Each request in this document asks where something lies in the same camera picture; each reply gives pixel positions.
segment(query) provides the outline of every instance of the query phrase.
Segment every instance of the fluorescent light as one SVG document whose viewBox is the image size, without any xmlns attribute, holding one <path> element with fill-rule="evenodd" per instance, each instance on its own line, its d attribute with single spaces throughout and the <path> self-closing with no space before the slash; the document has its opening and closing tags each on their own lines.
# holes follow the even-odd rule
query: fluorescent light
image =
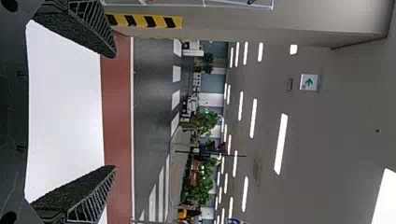
<svg viewBox="0 0 396 224">
<path fill-rule="evenodd" d="M 244 184 L 244 194 L 242 196 L 242 212 L 245 212 L 247 209 L 247 200 L 248 200 L 248 177 L 245 177 Z"/>
<path fill-rule="evenodd" d="M 262 52 L 264 50 L 264 44 L 259 44 L 259 56 L 257 56 L 257 61 L 260 63 L 262 61 Z"/>
<path fill-rule="evenodd" d="M 242 120 L 242 108 L 244 106 L 244 92 L 239 93 L 239 110 L 238 110 L 238 120 Z"/>
<path fill-rule="evenodd" d="M 254 137 L 254 128 L 256 126 L 256 112 L 257 112 L 257 99 L 253 100 L 253 107 L 251 109 L 251 121 L 250 121 L 250 138 Z"/>
<path fill-rule="evenodd" d="M 218 186 L 220 185 L 220 171 L 218 171 Z"/>
<path fill-rule="evenodd" d="M 224 139 L 223 142 L 227 142 L 227 124 L 224 127 Z"/>
<path fill-rule="evenodd" d="M 221 224 L 224 224 L 224 216 L 225 216 L 225 210 L 223 208 L 221 211 Z"/>
<path fill-rule="evenodd" d="M 295 55 L 298 52 L 298 45 L 290 45 L 290 55 Z"/>
<path fill-rule="evenodd" d="M 228 85 L 227 105 L 230 104 L 231 85 Z"/>
<path fill-rule="evenodd" d="M 221 158 L 221 174 L 223 175 L 224 174 L 224 157 L 223 158 Z"/>
<path fill-rule="evenodd" d="M 244 48 L 244 65 L 247 65 L 248 62 L 248 42 L 245 42 Z"/>
<path fill-rule="evenodd" d="M 227 83 L 224 85 L 224 100 L 227 99 Z"/>
<path fill-rule="evenodd" d="M 228 218 L 233 217 L 233 197 L 230 198 L 230 207 L 228 208 Z"/>
<path fill-rule="evenodd" d="M 239 61 L 239 42 L 236 43 L 235 67 L 238 66 Z"/>
<path fill-rule="evenodd" d="M 219 189 L 219 203 L 221 203 L 221 194 L 222 194 L 222 187 Z"/>
<path fill-rule="evenodd" d="M 230 56 L 230 68 L 233 67 L 233 48 L 231 48 L 231 56 Z"/>
<path fill-rule="evenodd" d="M 396 220 L 396 173 L 385 169 L 376 199 L 372 224 L 394 224 Z"/>
<path fill-rule="evenodd" d="M 228 189 L 228 174 L 226 173 L 224 176 L 224 194 L 227 194 Z"/>
<path fill-rule="evenodd" d="M 279 136 L 277 138 L 276 157 L 274 170 L 279 175 L 282 168 L 283 148 L 285 146 L 286 130 L 288 129 L 288 116 L 282 114 L 280 118 Z"/>
<path fill-rule="evenodd" d="M 221 119 L 221 132 L 224 133 L 224 118 Z"/>
<path fill-rule="evenodd" d="M 231 135 L 228 135 L 228 155 L 230 155 L 231 152 L 231 140 L 233 139 L 233 137 Z"/>
<path fill-rule="evenodd" d="M 238 150 L 233 153 L 233 177 L 236 177 L 236 166 L 238 164 Z"/>
</svg>

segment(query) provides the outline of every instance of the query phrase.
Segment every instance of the hazard stripe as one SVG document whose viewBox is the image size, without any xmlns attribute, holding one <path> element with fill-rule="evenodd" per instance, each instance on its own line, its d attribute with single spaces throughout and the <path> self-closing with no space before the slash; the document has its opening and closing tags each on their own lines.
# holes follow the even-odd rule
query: hazard stripe
<svg viewBox="0 0 396 224">
<path fill-rule="evenodd" d="M 145 20 L 146 20 L 146 23 L 148 24 L 148 28 L 154 28 L 154 27 L 157 26 L 157 25 L 155 24 L 154 18 L 152 18 L 152 17 L 150 17 L 150 16 L 145 16 Z"/>
<path fill-rule="evenodd" d="M 138 27 L 150 29 L 182 29 L 183 19 L 177 16 L 107 13 L 111 26 Z"/>
</svg>

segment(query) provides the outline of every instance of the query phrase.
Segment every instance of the sign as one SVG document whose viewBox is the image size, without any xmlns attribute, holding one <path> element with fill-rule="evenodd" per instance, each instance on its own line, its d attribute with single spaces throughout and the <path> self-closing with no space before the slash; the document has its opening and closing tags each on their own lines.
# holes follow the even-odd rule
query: sign
<svg viewBox="0 0 396 224">
<path fill-rule="evenodd" d="M 317 91 L 318 90 L 318 75 L 301 74 L 300 90 L 301 91 Z"/>
</svg>

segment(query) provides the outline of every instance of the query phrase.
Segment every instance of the gray floor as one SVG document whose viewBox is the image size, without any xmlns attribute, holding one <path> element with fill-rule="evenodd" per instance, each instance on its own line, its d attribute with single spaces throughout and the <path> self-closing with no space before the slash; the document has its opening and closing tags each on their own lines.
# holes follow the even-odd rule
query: gray floor
<svg viewBox="0 0 396 224">
<path fill-rule="evenodd" d="M 264 46 L 250 42 L 247 65 L 241 44 L 239 66 L 228 70 L 232 85 L 226 108 L 232 152 L 246 154 L 236 178 L 222 195 L 218 214 L 250 224 L 370 224 L 385 168 L 396 171 L 396 23 L 389 38 L 342 49 Z M 319 93 L 298 91 L 300 74 L 320 74 Z M 288 78 L 294 91 L 286 92 Z M 239 92 L 245 92 L 242 121 L 237 121 Z M 258 99 L 255 136 L 248 135 L 253 98 Z M 283 166 L 274 172 L 281 113 L 289 116 Z M 232 173 L 233 160 L 226 160 Z M 247 211 L 241 210 L 245 176 Z"/>
<path fill-rule="evenodd" d="M 170 39 L 134 39 L 134 185 L 135 213 L 146 210 L 149 194 L 158 183 L 171 140 L 171 121 L 179 107 L 171 109 L 172 93 L 181 88 L 173 83 L 173 65 L 181 59 Z"/>
</svg>

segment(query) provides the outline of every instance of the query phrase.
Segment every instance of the wall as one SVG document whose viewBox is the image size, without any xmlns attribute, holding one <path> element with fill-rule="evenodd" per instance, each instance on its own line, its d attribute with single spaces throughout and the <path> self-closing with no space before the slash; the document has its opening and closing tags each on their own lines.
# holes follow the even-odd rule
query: wall
<svg viewBox="0 0 396 224">
<path fill-rule="evenodd" d="M 385 37 L 393 4 L 394 0 L 275 0 L 274 11 L 126 6 L 106 10 L 183 17 L 182 30 L 117 28 L 126 35 L 339 47 Z"/>
<path fill-rule="evenodd" d="M 104 162 L 99 55 L 30 21 L 29 156 L 31 202 Z M 106 224 L 106 210 L 101 218 Z"/>
</svg>

